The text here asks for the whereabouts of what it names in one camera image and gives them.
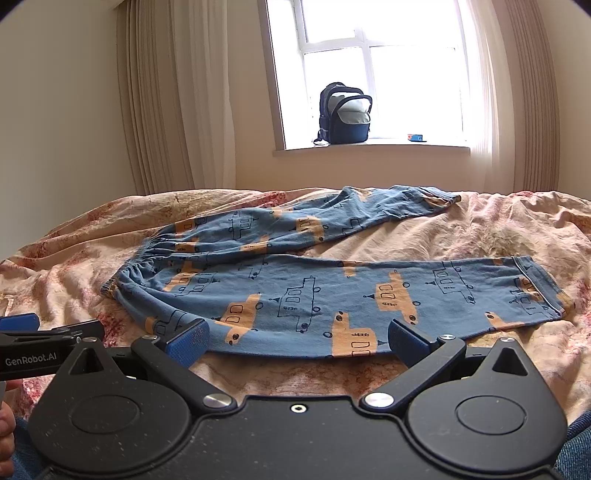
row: navy blue backpack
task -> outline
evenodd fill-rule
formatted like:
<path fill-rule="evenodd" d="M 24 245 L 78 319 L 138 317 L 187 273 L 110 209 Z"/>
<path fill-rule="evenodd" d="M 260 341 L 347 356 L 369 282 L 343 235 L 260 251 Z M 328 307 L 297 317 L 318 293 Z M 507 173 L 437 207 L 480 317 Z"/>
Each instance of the navy blue backpack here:
<path fill-rule="evenodd" d="M 347 87 L 342 82 L 329 83 L 320 93 L 320 130 L 314 143 L 365 142 L 372 104 L 372 98 L 359 88 Z"/>

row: cream wall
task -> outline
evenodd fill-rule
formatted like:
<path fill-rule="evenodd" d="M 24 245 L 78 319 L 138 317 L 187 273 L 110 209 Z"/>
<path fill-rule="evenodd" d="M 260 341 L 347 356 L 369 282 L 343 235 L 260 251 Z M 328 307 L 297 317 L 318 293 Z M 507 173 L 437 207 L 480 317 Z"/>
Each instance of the cream wall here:
<path fill-rule="evenodd" d="M 135 194 L 104 0 L 25 0 L 0 23 L 0 260 Z"/>
<path fill-rule="evenodd" d="M 591 17 L 571 0 L 538 0 L 560 109 L 558 188 L 591 199 Z"/>
<path fill-rule="evenodd" d="M 368 145 L 273 155 L 274 137 L 256 0 L 228 1 L 230 101 L 238 188 L 435 185 L 482 190 L 467 149 Z"/>

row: metal screw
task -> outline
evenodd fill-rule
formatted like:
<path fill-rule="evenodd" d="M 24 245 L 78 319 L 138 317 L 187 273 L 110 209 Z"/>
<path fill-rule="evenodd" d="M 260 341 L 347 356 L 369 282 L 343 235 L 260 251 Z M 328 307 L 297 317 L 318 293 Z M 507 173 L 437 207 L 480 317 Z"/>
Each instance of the metal screw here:
<path fill-rule="evenodd" d="M 209 408 L 225 408 L 232 404 L 232 397 L 225 393 L 212 393 L 203 397 L 203 405 Z"/>
<path fill-rule="evenodd" d="M 292 405 L 290 410 L 293 413 L 304 413 L 306 410 L 308 410 L 308 407 L 306 407 L 305 405 Z"/>
<path fill-rule="evenodd" d="M 365 396 L 365 403 L 370 407 L 385 408 L 394 403 L 394 397 L 387 393 L 374 392 Z"/>

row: floral bedspread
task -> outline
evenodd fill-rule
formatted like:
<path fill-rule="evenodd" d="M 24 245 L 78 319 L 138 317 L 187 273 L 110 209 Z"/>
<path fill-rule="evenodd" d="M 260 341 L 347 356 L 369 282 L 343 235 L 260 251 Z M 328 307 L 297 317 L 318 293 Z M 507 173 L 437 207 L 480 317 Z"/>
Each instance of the floral bedspread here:
<path fill-rule="evenodd" d="M 0 263 L 0 316 L 36 312 L 41 328 L 97 318 L 105 344 L 129 345 L 143 331 L 101 285 L 142 240 L 183 219 L 249 206 L 289 206 L 332 190 L 191 190 L 133 196 L 66 222 Z M 460 192 L 462 201 L 432 217 L 387 222 L 298 255 L 355 261 L 453 260 L 531 255 L 574 300 L 567 319 L 512 330 L 569 421 L 591 408 L 591 203 L 562 193 L 509 196 Z M 471 341 L 486 346 L 507 333 Z M 191 368 L 241 400 L 247 394 L 364 393 L 404 366 L 392 355 L 296 360 L 207 353 Z M 27 415 L 51 377 L 27 379 L 13 399 Z"/>

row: finger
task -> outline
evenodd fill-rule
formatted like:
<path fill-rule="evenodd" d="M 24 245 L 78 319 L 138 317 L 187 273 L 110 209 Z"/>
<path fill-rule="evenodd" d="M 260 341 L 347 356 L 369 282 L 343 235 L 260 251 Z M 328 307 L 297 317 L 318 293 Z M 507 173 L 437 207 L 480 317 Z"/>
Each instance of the finger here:
<path fill-rule="evenodd" d="M 14 390 L 15 388 L 20 388 L 22 385 L 22 378 L 18 380 L 8 380 L 6 382 L 6 391 Z"/>
<path fill-rule="evenodd" d="M 6 402 L 2 402 L 2 408 L 0 408 L 0 437 L 4 437 L 14 431 L 14 427 L 17 426 L 17 422 L 14 419 L 14 413 Z"/>
<path fill-rule="evenodd" d="M 6 478 L 14 473 L 14 464 L 12 460 L 4 460 L 0 462 L 0 477 Z"/>
<path fill-rule="evenodd" d="M 0 462 L 4 460 L 10 460 L 10 457 L 14 453 L 14 435 L 3 437 L 0 439 Z"/>

